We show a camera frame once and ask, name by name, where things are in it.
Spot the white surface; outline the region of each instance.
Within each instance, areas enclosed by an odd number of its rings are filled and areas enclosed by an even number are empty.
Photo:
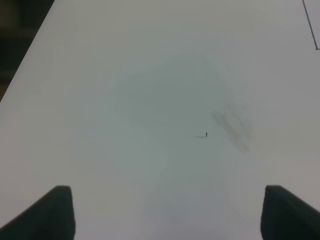
[[[0,225],[70,185],[77,240],[261,239],[267,184],[320,209],[319,63],[301,0],[56,0],[0,103]]]

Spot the black line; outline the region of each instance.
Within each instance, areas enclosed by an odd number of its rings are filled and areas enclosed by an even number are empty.
[[[312,26],[311,26],[311,22],[310,22],[310,19],[309,19],[309,15],[308,15],[307,7],[306,7],[306,4],[305,4],[305,0],[302,0],[302,2],[303,2],[303,6],[304,6],[306,17],[308,18],[311,34],[312,34],[314,45],[315,45],[315,50],[319,50],[318,46],[317,46],[316,38],[315,38],[315,35],[314,35],[314,31],[312,30]]]

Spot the pencil mark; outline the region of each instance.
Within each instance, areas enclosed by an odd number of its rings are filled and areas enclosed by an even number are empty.
[[[315,35],[314,35],[314,31],[312,30],[312,26],[311,26],[309,14],[308,14],[308,11],[307,11],[307,7],[306,7],[306,4],[305,4],[305,0],[302,0],[302,3],[303,3],[304,10],[305,10],[306,18],[308,19],[309,27],[310,27],[312,38],[313,38],[314,45],[315,45],[315,50],[320,50],[318,48],[318,46],[317,46],[317,41],[316,41],[316,38],[315,38]]]
[[[228,133],[231,141],[239,150],[242,152],[249,151],[252,132],[249,122],[240,119],[230,105],[227,106],[224,113],[215,112],[212,116],[215,122]]]
[[[208,133],[206,132],[205,133],[205,136],[194,136],[195,138],[201,138],[201,139],[204,139],[204,138],[206,138],[208,136]]]

